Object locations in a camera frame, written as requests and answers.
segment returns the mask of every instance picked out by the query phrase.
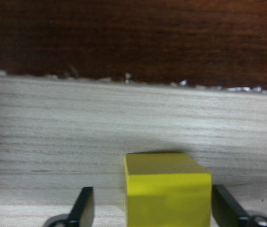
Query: dark brown wood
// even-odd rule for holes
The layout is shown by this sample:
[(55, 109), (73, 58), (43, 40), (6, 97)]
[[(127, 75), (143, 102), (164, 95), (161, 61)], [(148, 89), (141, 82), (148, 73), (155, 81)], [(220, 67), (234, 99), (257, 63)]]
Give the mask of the dark brown wood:
[(71, 66), (267, 89), (267, 0), (0, 0), (0, 69), (74, 76)]

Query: wood grain surface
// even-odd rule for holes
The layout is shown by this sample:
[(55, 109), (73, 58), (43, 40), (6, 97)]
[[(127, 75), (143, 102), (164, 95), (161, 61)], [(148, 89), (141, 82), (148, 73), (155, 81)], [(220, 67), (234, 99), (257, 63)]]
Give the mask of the wood grain surface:
[(95, 226), (123, 227), (124, 155), (167, 150), (267, 213), (267, 95), (0, 77), (0, 226), (41, 226), (94, 186)]
[(0, 70), (267, 89), (267, 0), (0, 0)]

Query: wooden table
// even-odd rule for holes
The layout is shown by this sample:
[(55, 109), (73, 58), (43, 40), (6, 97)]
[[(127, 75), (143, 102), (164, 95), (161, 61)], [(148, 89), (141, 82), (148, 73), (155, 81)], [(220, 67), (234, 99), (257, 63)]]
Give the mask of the wooden table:
[(164, 150), (267, 213), (267, 95), (0, 77), (0, 226), (41, 226), (94, 186), (95, 226), (123, 227), (124, 154)]

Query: yellow cube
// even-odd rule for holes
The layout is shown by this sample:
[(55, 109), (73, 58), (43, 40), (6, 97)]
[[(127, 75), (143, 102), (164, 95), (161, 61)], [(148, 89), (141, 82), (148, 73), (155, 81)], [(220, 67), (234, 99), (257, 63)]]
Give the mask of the yellow cube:
[(125, 157), (128, 227), (209, 227), (211, 174), (182, 153)]

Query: dark wooden wall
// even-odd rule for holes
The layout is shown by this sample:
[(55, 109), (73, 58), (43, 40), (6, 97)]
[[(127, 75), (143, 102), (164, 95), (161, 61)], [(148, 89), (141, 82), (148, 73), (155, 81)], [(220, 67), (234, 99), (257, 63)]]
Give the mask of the dark wooden wall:
[(0, 0), (0, 69), (267, 89), (267, 0)]

